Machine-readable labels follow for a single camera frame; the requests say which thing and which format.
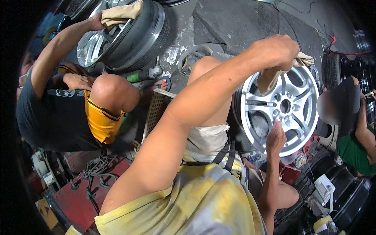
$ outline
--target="gray t-shirt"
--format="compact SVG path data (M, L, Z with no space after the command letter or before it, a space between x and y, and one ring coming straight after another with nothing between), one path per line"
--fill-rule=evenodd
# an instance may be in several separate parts
M341 120L338 139L350 134L356 128L360 109L360 92L359 84L354 85L354 80L351 77L345 79L330 92Z
M53 89L50 79L39 99L29 75L18 98L16 117L22 137L32 146L54 152L100 148L88 125L83 90Z

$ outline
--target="hand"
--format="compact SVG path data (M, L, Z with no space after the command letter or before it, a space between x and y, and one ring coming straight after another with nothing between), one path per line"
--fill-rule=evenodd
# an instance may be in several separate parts
M293 59L299 53L299 44L288 35L276 34L254 42L250 48L257 48L263 58L267 58L267 67L276 67L278 70L290 71Z
M365 100L365 95L363 94L363 91L360 90L360 100L364 99Z
M274 120L271 132L266 137L267 161L272 164L279 164L279 154L286 143L286 134L282 129L282 122Z
M91 22L91 30L92 31L99 31L104 29L104 25L100 22L102 19L102 11L96 13L93 17L88 18Z
M83 89L91 91L92 84L85 76L67 73L63 77L63 82L68 86L70 90Z

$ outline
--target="person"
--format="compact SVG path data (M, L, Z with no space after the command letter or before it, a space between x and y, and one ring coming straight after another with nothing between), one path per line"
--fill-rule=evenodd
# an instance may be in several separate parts
M318 114L323 122L339 124L337 154L363 176L376 173L375 131L367 125L366 98L359 81L351 76L318 98Z
M279 153L286 136L275 121L267 137L267 172L260 197L249 191L241 158L226 131L232 93L266 68L290 70L297 42L275 35L223 63L203 57L187 86L167 106L135 160L108 192L95 217L103 234L273 234L274 214L298 200L281 184ZM223 150L227 153L212 163Z
M16 117L22 137L32 146L55 152L91 151L111 144L122 116L150 102L153 89L139 92L127 79L104 73L91 77L78 65L59 62L90 30L102 30L101 12L59 32L34 61L27 54L20 71Z

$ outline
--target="yellow shirt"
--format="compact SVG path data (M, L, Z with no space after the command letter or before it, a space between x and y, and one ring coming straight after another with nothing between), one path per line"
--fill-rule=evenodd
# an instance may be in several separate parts
M172 185L95 217L106 234L266 234L252 195L217 164L180 166Z

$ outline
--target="beige rag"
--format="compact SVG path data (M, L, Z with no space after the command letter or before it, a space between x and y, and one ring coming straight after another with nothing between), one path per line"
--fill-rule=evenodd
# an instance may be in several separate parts
M313 57L307 56L303 52L299 52L298 55L293 60L293 66L301 67L303 65L310 66L315 62ZM261 95L265 95L271 89L273 89L275 83L277 82L278 77L282 73L287 73L288 71L280 71L276 68L268 68L260 72L257 85Z
M143 1L125 6L115 6L102 12L102 20L104 26L110 28L114 24L125 24L129 18L135 19L141 12L144 5Z

